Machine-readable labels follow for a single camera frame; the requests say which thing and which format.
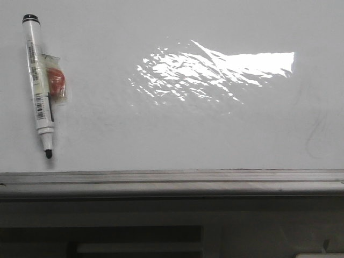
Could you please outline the red magnet taped to marker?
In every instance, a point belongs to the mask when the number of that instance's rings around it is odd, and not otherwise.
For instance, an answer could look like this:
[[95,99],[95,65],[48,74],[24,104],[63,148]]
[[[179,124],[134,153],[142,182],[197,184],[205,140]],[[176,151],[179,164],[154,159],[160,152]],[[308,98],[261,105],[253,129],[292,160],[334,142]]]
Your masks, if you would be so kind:
[[43,54],[42,57],[46,66],[49,90],[53,102],[66,103],[68,101],[66,77],[59,65],[60,58],[47,54]]

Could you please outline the aluminium whiteboard frame rail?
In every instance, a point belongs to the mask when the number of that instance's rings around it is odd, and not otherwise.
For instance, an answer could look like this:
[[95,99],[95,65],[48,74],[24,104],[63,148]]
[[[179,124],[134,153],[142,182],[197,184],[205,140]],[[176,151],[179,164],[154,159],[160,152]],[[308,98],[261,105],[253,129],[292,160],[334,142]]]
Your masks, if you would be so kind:
[[1,173],[1,199],[342,195],[341,169]]

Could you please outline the white whiteboard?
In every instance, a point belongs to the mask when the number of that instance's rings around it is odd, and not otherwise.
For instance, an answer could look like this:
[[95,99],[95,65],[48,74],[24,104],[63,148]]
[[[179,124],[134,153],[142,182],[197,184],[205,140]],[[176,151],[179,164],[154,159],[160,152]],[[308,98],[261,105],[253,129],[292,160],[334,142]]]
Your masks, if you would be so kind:
[[[60,58],[53,157],[22,17]],[[343,1],[1,1],[1,171],[341,169]]]

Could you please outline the white dry-erase marker pen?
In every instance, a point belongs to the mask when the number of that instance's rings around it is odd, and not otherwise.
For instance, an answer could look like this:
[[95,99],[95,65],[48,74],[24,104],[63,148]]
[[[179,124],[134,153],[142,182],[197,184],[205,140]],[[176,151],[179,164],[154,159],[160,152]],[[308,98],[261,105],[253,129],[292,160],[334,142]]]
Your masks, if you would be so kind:
[[46,158],[51,159],[53,157],[54,118],[47,67],[43,53],[41,25],[38,17],[33,14],[25,14],[22,25],[34,105],[35,126]]

